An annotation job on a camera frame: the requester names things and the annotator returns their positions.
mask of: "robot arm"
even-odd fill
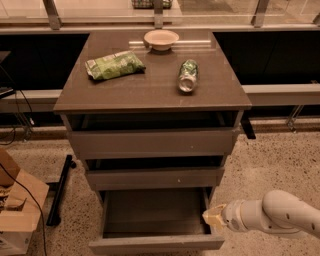
[[[211,208],[203,218],[209,225],[227,226],[236,232],[260,230],[287,238],[309,233],[320,238],[320,211],[281,190],[268,192],[262,200],[236,200]]]

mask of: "concrete floor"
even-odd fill
[[[260,199],[272,189],[282,189],[320,209],[320,119],[298,120],[293,134],[283,120],[254,121],[257,139],[238,137],[227,159],[224,177],[216,188],[212,205],[235,199]],[[57,181],[67,154],[73,154],[62,127],[35,129],[31,140],[17,140],[3,146],[15,161],[45,182]],[[61,206],[62,222],[46,227],[49,256],[90,256],[89,241],[100,232],[102,207],[84,176],[81,163],[70,170]],[[47,219],[52,197],[48,196],[44,214]],[[153,256],[234,256],[234,255],[319,255],[319,240],[308,235],[289,240],[259,231],[219,232],[225,239],[218,251],[159,253]],[[41,225],[34,232],[28,256],[43,255]]]

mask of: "can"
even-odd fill
[[[195,60],[186,60],[179,71],[178,86],[183,92],[192,92],[198,84],[198,64]]]

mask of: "brown tabletop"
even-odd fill
[[[54,111],[62,114],[250,109],[251,103],[212,32],[177,30],[180,42],[165,55],[139,46],[146,32],[91,32]],[[211,43],[190,45],[190,40]],[[144,73],[105,81],[89,78],[85,61],[125,50],[133,50],[145,64]],[[200,73],[198,87],[190,95],[181,93],[177,86],[180,66],[187,59],[198,63]]]

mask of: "bowl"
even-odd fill
[[[144,40],[156,51],[167,51],[179,40],[179,35],[170,30],[157,29],[145,34]]]

